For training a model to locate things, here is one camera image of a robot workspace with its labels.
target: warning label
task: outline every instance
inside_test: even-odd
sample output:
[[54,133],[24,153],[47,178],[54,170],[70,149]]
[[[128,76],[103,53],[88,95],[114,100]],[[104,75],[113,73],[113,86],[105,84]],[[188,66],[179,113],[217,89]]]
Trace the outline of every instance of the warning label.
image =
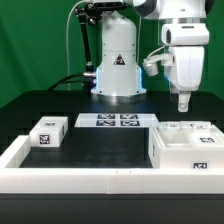
[[114,65],[125,65],[124,59],[122,58],[121,54],[118,55],[117,59],[114,62]]

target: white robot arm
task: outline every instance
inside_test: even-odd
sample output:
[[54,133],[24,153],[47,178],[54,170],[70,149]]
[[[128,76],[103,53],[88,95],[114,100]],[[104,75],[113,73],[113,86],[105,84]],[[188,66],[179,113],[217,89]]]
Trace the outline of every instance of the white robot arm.
[[90,0],[88,8],[103,13],[103,60],[98,67],[97,85],[92,94],[117,101],[145,93],[140,68],[135,62],[135,27],[114,10],[134,7],[145,19],[158,19],[159,44],[167,46],[162,55],[150,54],[143,66],[149,75],[157,74],[162,61],[171,95],[178,94],[178,110],[188,111],[191,91],[201,82],[204,64],[203,45],[209,42],[206,14],[215,0]]
[[162,61],[170,91],[178,94],[178,110],[188,111],[191,91],[201,82],[204,64],[203,45],[209,42],[206,14],[214,0],[133,0],[137,13],[146,19],[158,19],[160,43],[168,46],[162,55],[150,54],[144,60],[146,72],[157,74],[157,61]]

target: white container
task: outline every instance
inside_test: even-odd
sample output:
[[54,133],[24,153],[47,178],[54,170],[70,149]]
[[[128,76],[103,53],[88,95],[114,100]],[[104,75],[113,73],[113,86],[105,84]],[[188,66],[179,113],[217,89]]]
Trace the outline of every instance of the white container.
[[150,130],[153,168],[224,168],[224,135],[210,122],[161,122]]

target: cable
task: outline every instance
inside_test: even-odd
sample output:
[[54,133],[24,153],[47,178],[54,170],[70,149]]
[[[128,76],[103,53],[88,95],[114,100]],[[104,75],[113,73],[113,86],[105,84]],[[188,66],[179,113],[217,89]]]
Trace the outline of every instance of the cable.
[[61,83],[65,83],[65,81],[69,80],[69,79],[72,79],[72,78],[75,78],[75,77],[83,77],[83,74],[82,73],[78,73],[78,74],[74,74],[74,75],[69,75],[69,76],[66,76],[65,78],[59,80],[58,82],[56,82],[55,84],[53,84],[52,86],[50,86],[48,88],[48,90],[53,90],[55,87],[57,87],[58,85],[60,85]]
[[70,83],[91,83],[91,82],[88,82],[88,81],[65,81],[65,82],[58,82],[58,83],[55,83],[54,85],[52,85],[48,90],[52,91],[57,86],[62,85],[62,84],[68,84],[68,83],[70,84]]
[[165,46],[162,46],[162,47],[158,48],[157,50],[155,50],[155,51],[153,51],[152,53],[150,53],[150,54],[147,56],[147,58],[150,58],[153,54],[155,54],[156,52],[158,52],[158,51],[160,51],[160,50],[162,50],[162,49],[164,49],[164,48],[165,48]]
[[71,22],[71,16],[74,13],[75,9],[78,7],[78,5],[85,3],[86,1],[80,1],[76,3],[71,11],[69,12],[69,16],[67,19],[67,26],[66,26],[66,55],[67,55],[67,75],[70,76],[70,53],[69,53],[69,32],[70,32],[70,22]]
[[137,64],[139,63],[139,49],[140,49],[140,38],[141,38],[141,28],[142,28],[142,17],[139,17],[139,28],[138,28],[138,44],[137,44]]

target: small white cube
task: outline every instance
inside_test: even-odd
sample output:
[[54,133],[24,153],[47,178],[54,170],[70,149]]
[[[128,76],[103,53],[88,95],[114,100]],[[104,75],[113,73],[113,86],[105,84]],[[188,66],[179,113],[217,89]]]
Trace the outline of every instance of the small white cube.
[[59,147],[67,130],[67,117],[42,117],[30,132],[30,145]]

